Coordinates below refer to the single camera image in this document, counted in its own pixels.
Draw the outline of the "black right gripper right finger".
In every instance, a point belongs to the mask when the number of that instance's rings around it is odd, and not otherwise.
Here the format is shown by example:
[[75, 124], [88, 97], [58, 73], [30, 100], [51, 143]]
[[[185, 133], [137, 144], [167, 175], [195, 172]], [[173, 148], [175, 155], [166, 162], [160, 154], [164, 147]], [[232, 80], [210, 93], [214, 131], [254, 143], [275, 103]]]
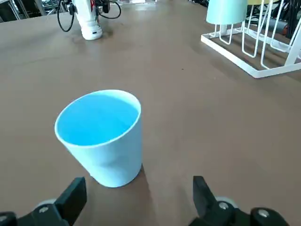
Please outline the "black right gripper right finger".
[[241, 211], [229, 201], [217, 200], [202, 176], [193, 177], [193, 201], [198, 217], [191, 226], [287, 226], [277, 211], [269, 208], [252, 208]]

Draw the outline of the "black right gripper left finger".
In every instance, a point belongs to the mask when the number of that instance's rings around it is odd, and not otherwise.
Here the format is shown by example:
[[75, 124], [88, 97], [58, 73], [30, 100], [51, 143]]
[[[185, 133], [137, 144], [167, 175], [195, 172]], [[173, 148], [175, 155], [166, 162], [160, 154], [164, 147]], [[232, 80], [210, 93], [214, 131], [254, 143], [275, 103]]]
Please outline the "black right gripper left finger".
[[84, 177], [77, 177], [54, 203], [36, 207], [30, 213], [17, 217], [12, 211], [0, 213], [2, 226], [72, 226], [87, 203]]

